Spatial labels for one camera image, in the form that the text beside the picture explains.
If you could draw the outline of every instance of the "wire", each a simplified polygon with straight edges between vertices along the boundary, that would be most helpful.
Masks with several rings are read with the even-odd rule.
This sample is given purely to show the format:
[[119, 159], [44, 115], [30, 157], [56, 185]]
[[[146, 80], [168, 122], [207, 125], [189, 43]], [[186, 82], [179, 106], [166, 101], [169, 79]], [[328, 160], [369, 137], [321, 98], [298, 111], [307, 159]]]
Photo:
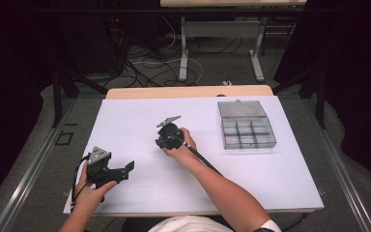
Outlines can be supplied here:
[[177, 137], [176, 135], [174, 134], [171, 134], [171, 133], [167, 133], [168, 135], [174, 137], [175, 139], [179, 140], [180, 142], [182, 142], [187, 148], [188, 150], [194, 154], [198, 159], [200, 159], [204, 164], [206, 164], [208, 167], [210, 167], [210, 169], [212, 169], [213, 171], [215, 171], [216, 173], [218, 173], [219, 175], [222, 176], [222, 174], [215, 169], [215, 167], [213, 167], [208, 160], [206, 160], [200, 153], [197, 152], [197, 150], [195, 150], [193, 147], [191, 147], [191, 145], [189, 145], [188, 143], [186, 143], [185, 141], [183, 141], [181, 138]]
[[105, 232], [106, 231], [106, 229], [108, 229], [108, 227], [114, 222], [114, 221], [116, 221], [116, 219], [117, 218], [114, 218], [114, 219], [112, 219], [107, 225], [106, 225], [106, 227], [103, 229], [103, 232]]
[[80, 165], [82, 164], [82, 162], [84, 160], [88, 160], [90, 157], [90, 154], [87, 155], [86, 157], [83, 157], [79, 163], [77, 164], [76, 168], [74, 169], [74, 174], [73, 174], [73, 183], [71, 184], [71, 212], [73, 211], [73, 207], [74, 207], [74, 204], [75, 204], [75, 201], [76, 201], [76, 197], [74, 196], [75, 195], [75, 186], [76, 186], [76, 180], [77, 180], [77, 173], [79, 171], [79, 168], [80, 168]]

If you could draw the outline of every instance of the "electrical cord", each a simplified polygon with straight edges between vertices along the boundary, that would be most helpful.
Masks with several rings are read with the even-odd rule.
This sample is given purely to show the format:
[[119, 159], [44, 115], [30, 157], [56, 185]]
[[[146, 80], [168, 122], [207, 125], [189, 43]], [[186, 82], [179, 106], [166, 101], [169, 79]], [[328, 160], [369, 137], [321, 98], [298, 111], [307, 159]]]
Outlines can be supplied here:
[[78, 171], [79, 171], [79, 168], [80, 168], [80, 165], [82, 164], [82, 162], [83, 162], [84, 160], [88, 160], [89, 157], [90, 157], [90, 154], [87, 155], [87, 156], [85, 156], [85, 157], [83, 157], [83, 158], [79, 161], [79, 163], [77, 164], [76, 168], [74, 169], [73, 182], [72, 182], [72, 184], [71, 184], [71, 212], [73, 211], [74, 204], [75, 204], [75, 202], [76, 202], [76, 198], [77, 198], [77, 196], [75, 196], [75, 192], [76, 192], [76, 190], [75, 190], [75, 186], [76, 186], [76, 180], [77, 180], [77, 173], [78, 173]]
[[180, 142], [183, 143], [183, 145], [185, 145], [188, 150], [194, 154], [194, 156], [196, 156], [198, 159], [200, 159], [204, 164], [206, 164], [208, 167], [210, 167], [210, 169], [212, 169], [213, 171], [215, 171], [216, 173], [218, 173], [219, 175], [222, 176], [222, 174], [215, 169], [215, 167], [213, 167], [208, 160], [206, 160], [200, 153], [197, 152], [197, 150], [195, 150], [193, 147], [191, 147], [191, 145], [189, 145], [188, 143], [186, 143], [185, 141], [183, 141], [181, 138], [177, 137], [176, 135], [174, 134], [171, 134], [171, 133], [167, 133], [168, 135], [174, 137], [175, 139], [179, 140]]

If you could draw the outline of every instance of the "background table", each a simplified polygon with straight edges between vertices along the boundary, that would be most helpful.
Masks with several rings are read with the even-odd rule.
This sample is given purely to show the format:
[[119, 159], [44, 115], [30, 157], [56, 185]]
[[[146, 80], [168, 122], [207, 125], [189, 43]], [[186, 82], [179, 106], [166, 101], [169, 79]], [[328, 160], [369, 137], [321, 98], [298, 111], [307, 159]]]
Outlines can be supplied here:
[[[217, 102], [236, 99], [260, 101], [277, 141], [273, 149], [223, 149]], [[156, 125], [176, 115], [183, 116], [176, 125], [190, 129], [198, 151], [226, 178], [255, 195], [267, 211], [312, 212], [324, 207], [279, 99], [271, 95], [270, 87], [114, 89], [101, 105], [85, 154], [98, 146], [112, 152], [109, 168], [123, 167], [132, 160], [135, 167], [128, 180], [106, 194], [95, 215], [218, 214], [195, 178], [164, 155], [154, 141], [158, 137]], [[68, 201], [64, 213], [69, 212]]]
[[[161, 0], [161, 7], [196, 8], [196, 7], [269, 7], [304, 5], [306, 0]], [[265, 80], [258, 61], [258, 53], [264, 37], [267, 18], [259, 21], [186, 21], [182, 17], [182, 60], [180, 80], [186, 80], [188, 50], [186, 37], [245, 37], [255, 38], [254, 49], [249, 50], [255, 78], [258, 82]]]

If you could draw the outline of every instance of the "dark background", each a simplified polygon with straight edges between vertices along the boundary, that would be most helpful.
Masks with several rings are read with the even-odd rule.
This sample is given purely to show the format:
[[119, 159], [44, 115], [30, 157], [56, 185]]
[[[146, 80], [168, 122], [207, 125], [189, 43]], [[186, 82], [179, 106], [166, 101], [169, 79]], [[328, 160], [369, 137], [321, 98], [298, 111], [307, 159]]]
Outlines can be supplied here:
[[[327, 101], [346, 130], [343, 151], [371, 171], [371, 1], [308, 0], [306, 8], [333, 9], [343, 2], [357, 4], [348, 9], [352, 17], [342, 40], [328, 53]], [[45, 1], [36, 4], [50, 7]], [[301, 18], [274, 79], [284, 83], [311, 67], [326, 51], [340, 19]], [[51, 84], [52, 58], [61, 57], [60, 62], [79, 69], [58, 21], [34, 20], [17, 1], [0, 0], [0, 185], [39, 117], [40, 91]], [[44, 25], [49, 46], [31, 29], [36, 24]]]

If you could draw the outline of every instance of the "person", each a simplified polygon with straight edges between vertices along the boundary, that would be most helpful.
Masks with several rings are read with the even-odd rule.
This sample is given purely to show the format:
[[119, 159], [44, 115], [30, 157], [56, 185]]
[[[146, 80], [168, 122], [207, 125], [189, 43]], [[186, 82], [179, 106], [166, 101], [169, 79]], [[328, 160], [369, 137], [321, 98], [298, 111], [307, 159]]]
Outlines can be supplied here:
[[[197, 149], [196, 143], [190, 135], [189, 130], [181, 128], [185, 135], [185, 142]], [[192, 154], [185, 145], [177, 150], [162, 149], [163, 152], [175, 159], [182, 167], [188, 170], [200, 183], [209, 195], [216, 208], [225, 219], [224, 223], [218, 223], [217, 219], [208, 217], [158, 217], [149, 218], [157, 221], [150, 230], [146, 231], [237, 231], [237, 232], [280, 232], [278, 225], [273, 222], [258, 200], [244, 188], [224, 178], [213, 171]], [[98, 207], [101, 198], [112, 188], [116, 182], [110, 182], [99, 189], [86, 187], [87, 162], [83, 166], [76, 189], [84, 188], [76, 198], [73, 212], [64, 223], [60, 231], [84, 231], [92, 213]], [[139, 218], [128, 218], [123, 226], [123, 231], [133, 230], [127, 224], [137, 223]]]

